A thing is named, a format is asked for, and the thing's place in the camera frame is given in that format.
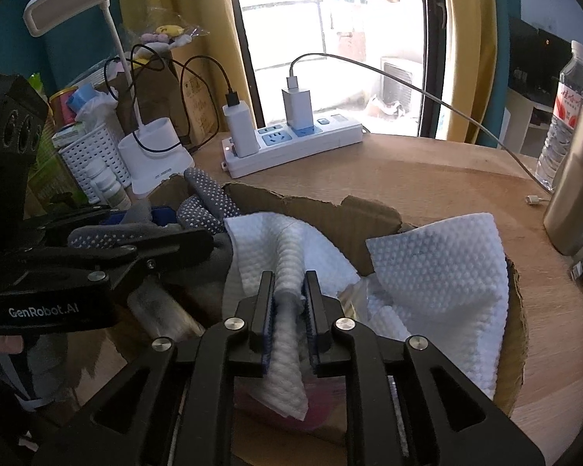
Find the textured white towel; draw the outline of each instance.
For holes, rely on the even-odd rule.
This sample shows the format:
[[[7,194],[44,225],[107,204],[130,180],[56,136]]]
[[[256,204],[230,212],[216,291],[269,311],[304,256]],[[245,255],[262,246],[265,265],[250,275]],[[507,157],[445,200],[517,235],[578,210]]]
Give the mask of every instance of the textured white towel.
[[[241,299],[255,296],[261,273],[276,276],[272,356],[268,373],[252,396],[287,417],[303,420],[308,401],[302,384],[297,322],[302,312],[305,271],[315,270],[323,294],[336,297],[358,282],[356,270],[322,233],[305,222],[272,212],[225,219],[233,261],[222,297],[224,318],[235,314]]]
[[[508,278],[490,214],[435,222],[367,240],[370,326],[404,340],[433,342],[488,397],[497,382],[507,320]]]

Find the plastic bottle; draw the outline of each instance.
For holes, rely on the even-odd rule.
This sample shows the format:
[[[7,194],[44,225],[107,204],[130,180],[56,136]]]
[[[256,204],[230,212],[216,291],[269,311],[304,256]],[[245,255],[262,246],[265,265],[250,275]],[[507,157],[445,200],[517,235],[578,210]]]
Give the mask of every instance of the plastic bottle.
[[[119,210],[127,210],[132,206],[132,201],[117,176],[106,166],[102,158],[93,159],[86,165],[84,172],[90,178],[91,187],[103,204]]]
[[[572,40],[572,59],[560,73],[551,126],[539,155],[535,176],[552,190],[553,179],[566,156],[583,100],[583,45]]]

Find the red can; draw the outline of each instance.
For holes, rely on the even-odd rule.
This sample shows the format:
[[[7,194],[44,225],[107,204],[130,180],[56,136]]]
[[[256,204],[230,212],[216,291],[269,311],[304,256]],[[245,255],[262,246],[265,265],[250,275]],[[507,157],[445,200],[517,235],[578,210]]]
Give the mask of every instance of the red can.
[[[65,127],[76,121],[76,114],[67,106],[67,100],[78,88],[73,85],[53,94],[48,102],[54,113],[54,123],[57,128]]]

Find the metal screw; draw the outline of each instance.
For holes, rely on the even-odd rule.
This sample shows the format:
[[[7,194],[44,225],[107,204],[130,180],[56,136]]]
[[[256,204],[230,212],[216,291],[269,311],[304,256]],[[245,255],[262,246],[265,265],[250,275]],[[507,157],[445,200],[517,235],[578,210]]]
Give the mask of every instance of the metal screw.
[[[244,327],[244,321],[239,317],[231,317],[224,321],[224,326],[231,331],[236,331]]]
[[[415,350],[424,350],[428,348],[429,342],[425,336],[415,335],[408,339],[408,344]]]
[[[88,280],[91,282],[99,282],[106,278],[106,273],[103,271],[92,271],[87,275]]]
[[[173,346],[173,341],[169,338],[164,338],[164,337],[156,338],[151,343],[151,348],[157,352],[164,352],[165,350],[168,350],[172,346]]]
[[[341,317],[340,319],[336,320],[334,325],[343,331],[350,331],[351,329],[354,329],[356,322],[354,322],[352,319],[348,319],[347,317]]]

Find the power strip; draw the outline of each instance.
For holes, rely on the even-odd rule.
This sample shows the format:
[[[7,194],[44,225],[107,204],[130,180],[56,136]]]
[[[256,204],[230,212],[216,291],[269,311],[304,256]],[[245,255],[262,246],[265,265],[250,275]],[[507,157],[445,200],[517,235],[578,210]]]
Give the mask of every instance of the power strip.
[[[320,115],[314,126],[294,130],[285,123],[255,130],[259,144],[256,154],[239,158],[233,139],[222,140],[224,162],[222,169],[237,179],[256,171],[306,158],[327,150],[344,147],[363,139],[360,122],[338,112]]]

